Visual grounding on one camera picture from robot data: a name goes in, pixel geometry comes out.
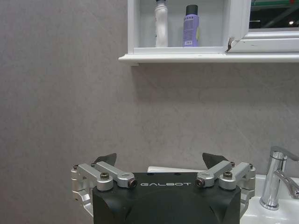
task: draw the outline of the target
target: bottle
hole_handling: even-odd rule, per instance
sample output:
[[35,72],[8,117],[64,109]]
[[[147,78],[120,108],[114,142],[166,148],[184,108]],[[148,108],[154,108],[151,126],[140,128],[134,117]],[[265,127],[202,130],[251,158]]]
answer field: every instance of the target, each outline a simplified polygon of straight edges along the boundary
[[199,17],[197,5],[188,5],[186,8],[183,35],[183,47],[199,46]]
[[166,0],[156,0],[156,48],[168,47],[168,9]]

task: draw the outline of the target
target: white basin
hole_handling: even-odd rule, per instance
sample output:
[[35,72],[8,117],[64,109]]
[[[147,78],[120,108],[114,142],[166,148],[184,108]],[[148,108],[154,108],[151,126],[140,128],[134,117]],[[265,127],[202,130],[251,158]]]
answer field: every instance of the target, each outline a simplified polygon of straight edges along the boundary
[[[149,173],[161,172],[199,172],[201,170],[189,170],[179,168],[149,167]],[[299,224],[299,200],[289,196],[286,186],[281,182],[279,187],[279,209],[270,211],[259,203],[263,193],[263,185],[266,176],[256,175],[256,196],[249,202],[246,213],[241,218],[240,224]],[[299,178],[293,178],[299,184]]]

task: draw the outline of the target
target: wall cabinet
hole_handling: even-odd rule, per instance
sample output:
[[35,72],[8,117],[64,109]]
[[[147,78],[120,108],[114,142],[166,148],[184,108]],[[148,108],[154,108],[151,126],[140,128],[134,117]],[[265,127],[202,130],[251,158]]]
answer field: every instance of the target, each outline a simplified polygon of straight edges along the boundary
[[[183,19],[189,4],[199,6],[199,47],[182,47]],[[299,10],[299,1],[168,0],[168,47],[155,48],[155,0],[128,0],[128,53],[121,62],[299,62],[299,18],[292,27],[271,28]],[[281,13],[272,18],[270,10]],[[250,14],[269,21],[250,29]]]

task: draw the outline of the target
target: hex screw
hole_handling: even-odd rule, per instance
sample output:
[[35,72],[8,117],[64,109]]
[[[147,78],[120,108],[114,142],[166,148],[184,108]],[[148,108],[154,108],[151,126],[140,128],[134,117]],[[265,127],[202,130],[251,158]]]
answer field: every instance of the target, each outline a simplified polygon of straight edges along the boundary
[[223,173],[223,177],[227,178],[227,179],[232,179],[233,178],[233,173],[226,171]]
[[137,180],[135,178],[132,178],[128,181],[128,188],[134,188],[137,186]]
[[199,188],[203,188],[203,187],[205,186],[206,182],[205,182],[204,179],[199,178],[199,179],[197,179],[197,180],[195,181],[195,184],[196,184],[197,187],[199,187]]
[[107,179],[109,179],[109,173],[101,173],[100,178],[101,178],[102,180],[107,180]]

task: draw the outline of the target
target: chrome faucet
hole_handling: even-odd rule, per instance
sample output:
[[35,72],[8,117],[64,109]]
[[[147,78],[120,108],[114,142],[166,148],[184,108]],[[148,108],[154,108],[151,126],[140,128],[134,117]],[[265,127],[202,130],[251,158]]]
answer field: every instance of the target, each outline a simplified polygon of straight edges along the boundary
[[299,199],[299,186],[284,173],[286,160],[290,158],[299,162],[299,156],[294,155],[288,150],[281,147],[271,147],[268,174],[263,189],[263,196],[260,204],[269,210],[278,210],[278,189],[280,180],[282,180],[289,190],[293,199]]

